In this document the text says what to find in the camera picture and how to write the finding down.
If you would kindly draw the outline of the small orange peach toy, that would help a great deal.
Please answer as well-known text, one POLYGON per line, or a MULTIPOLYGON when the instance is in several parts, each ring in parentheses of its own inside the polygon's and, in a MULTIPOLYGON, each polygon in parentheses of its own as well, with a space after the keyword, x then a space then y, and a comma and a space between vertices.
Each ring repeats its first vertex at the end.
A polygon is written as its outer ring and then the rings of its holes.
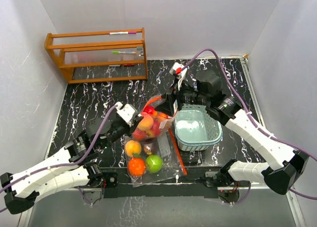
POLYGON ((159 129, 164 129, 166 123, 169 120, 169 116, 167 116, 166 114, 159 114, 157 116, 158 122, 159 122, 159 129))

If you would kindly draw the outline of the bright red apple toy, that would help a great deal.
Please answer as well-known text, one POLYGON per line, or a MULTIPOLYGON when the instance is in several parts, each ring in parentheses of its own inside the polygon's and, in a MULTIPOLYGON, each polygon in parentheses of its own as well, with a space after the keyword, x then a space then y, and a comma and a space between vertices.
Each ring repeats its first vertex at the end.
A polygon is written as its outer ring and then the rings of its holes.
POLYGON ((132 136, 135 140, 138 140, 138 141, 142 141, 142 140, 145 140, 147 138, 147 134, 146 132, 142 131, 142 130, 139 130, 139 129, 136 129, 133 133, 132 133, 132 136))

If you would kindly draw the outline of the yellow lemon toy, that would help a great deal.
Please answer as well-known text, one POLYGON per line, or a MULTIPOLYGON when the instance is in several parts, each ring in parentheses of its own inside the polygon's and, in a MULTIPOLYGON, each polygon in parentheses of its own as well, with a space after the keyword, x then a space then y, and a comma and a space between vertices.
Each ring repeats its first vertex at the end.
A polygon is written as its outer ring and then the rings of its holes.
POLYGON ((125 154, 129 157, 133 157, 134 154, 139 155, 142 151, 142 145, 135 140, 129 140, 124 146, 125 154))

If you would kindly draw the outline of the yellow orange peach toy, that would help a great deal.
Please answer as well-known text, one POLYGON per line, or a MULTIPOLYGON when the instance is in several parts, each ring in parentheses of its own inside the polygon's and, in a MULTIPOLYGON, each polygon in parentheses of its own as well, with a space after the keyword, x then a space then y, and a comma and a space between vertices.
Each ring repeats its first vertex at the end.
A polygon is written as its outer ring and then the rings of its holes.
POLYGON ((139 122, 137 128, 142 131, 150 130, 154 124, 154 119, 147 113, 141 113, 143 119, 139 122))

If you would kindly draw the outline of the pink peach toy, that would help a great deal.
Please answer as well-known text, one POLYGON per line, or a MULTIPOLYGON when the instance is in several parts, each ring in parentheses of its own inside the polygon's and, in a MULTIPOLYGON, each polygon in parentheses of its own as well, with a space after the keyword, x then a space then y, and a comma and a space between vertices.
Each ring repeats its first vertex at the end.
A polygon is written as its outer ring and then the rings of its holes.
POLYGON ((146 135, 147 135, 148 138, 154 138, 155 137, 155 135, 154 135, 152 130, 147 130, 146 131, 146 135))

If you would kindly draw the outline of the light blue plastic basket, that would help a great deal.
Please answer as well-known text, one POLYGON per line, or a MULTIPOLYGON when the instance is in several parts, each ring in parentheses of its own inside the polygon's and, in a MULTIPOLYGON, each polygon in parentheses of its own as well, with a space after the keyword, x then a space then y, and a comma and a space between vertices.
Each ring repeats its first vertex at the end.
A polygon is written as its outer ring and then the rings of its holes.
POLYGON ((205 106, 183 105, 174 120, 178 148, 184 152, 204 151, 222 140, 221 124, 205 106))

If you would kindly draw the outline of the orange persimmon toy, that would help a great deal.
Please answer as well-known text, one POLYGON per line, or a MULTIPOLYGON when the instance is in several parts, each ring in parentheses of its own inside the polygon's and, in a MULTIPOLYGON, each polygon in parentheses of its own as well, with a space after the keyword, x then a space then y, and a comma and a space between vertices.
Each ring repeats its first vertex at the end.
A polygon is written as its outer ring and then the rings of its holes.
POLYGON ((146 172, 146 164, 141 158, 132 158, 128 162, 127 170, 131 176, 140 177, 146 172))

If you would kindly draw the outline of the green apple toy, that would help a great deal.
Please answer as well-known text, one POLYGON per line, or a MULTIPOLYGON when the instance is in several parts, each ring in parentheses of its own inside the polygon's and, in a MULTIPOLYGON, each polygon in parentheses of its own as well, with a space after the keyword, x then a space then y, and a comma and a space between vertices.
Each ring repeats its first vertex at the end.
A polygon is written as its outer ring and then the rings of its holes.
POLYGON ((163 165, 162 158, 159 155, 149 155, 146 158, 146 168, 150 173, 156 173, 161 170, 163 165))

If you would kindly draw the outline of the clear zip bag orange zipper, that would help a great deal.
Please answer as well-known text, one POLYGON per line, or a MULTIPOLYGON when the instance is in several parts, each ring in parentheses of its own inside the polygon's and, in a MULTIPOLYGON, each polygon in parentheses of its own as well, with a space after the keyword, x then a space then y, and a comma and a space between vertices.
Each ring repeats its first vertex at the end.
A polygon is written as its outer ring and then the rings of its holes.
POLYGON ((123 149, 133 187, 187 175, 170 132, 143 141, 125 136, 123 149))

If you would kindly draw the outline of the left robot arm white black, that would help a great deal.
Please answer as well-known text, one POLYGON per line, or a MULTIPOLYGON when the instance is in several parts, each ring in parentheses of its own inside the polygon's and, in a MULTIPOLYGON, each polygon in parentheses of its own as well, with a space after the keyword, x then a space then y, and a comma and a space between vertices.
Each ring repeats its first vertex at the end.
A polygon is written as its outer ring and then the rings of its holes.
POLYGON ((104 177, 94 159, 100 150, 111 147, 123 135, 131 135, 140 120, 139 117, 131 121, 120 117, 113 121, 99 119, 37 165, 16 174, 2 174, 0 183, 1 192, 5 193, 5 209, 16 215, 57 192, 99 186, 104 177))

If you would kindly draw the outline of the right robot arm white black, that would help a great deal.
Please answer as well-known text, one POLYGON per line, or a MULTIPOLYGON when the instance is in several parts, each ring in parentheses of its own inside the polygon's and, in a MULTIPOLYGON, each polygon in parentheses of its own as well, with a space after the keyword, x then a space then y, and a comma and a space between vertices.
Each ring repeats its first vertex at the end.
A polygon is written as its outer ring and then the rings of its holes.
POLYGON ((273 135, 264 135, 264 128, 243 110, 241 103, 222 91, 221 80, 212 70, 198 72, 196 88, 183 82, 186 72, 181 67, 170 70, 170 74, 174 83, 162 95, 158 112, 172 116, 186 104, 201 105, 212 119, 238 134, 265 160, 245 163, 231 159, 210 181, 228 186, 238 181, 264 183, 275 193, 286 194, 305 170, 309 156, 273 135))

